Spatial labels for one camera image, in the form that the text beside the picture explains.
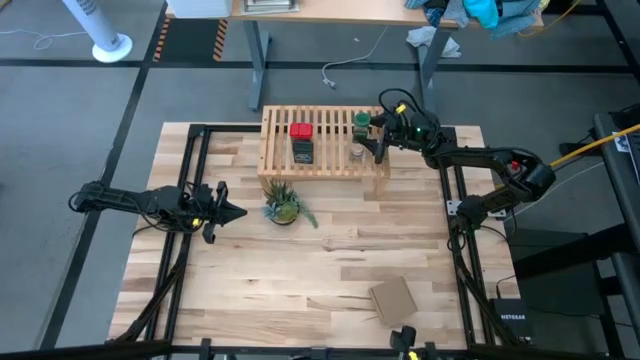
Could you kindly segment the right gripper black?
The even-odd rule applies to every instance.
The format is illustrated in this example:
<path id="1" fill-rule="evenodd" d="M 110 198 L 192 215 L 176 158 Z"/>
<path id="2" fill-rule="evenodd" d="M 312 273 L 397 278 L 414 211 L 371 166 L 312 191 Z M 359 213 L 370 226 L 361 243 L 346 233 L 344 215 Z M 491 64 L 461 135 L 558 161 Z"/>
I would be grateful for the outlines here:
<path id="1" fill-rule="evenodd" d="M 406 106 L 397 107 L 392 113 L 384 112 L 370 118 L 370 125 L 381 128 L 380 141 L 359 137 L 357 142 L 369 151 L 374 151 L 374 161 L 381 164 L 389 146 L 423 152 L 429 144 L 429 118 L 416 111 L 410 117 Z"/>

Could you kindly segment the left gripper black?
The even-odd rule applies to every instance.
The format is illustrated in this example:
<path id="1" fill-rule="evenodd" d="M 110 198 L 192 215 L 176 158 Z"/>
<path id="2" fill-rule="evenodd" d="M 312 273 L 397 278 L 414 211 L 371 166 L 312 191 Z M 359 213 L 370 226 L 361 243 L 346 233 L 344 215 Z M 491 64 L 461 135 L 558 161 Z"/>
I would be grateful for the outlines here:
<path id="1" fill-rule="evenodd" d="M 247 210 L 230 203 L 226 199 L 228 187 L 225 181 L 219 181 L 216 189 L 207 184 L 193 185 L 192 199 L 196 209 L 192 219 L 192 230 L 202 230 L 202 236 L 207 244 L 213 244 L 216 239 L 214 228 L 247 215 Z M 228 212 L 222 220 L 222 203 Z"/>

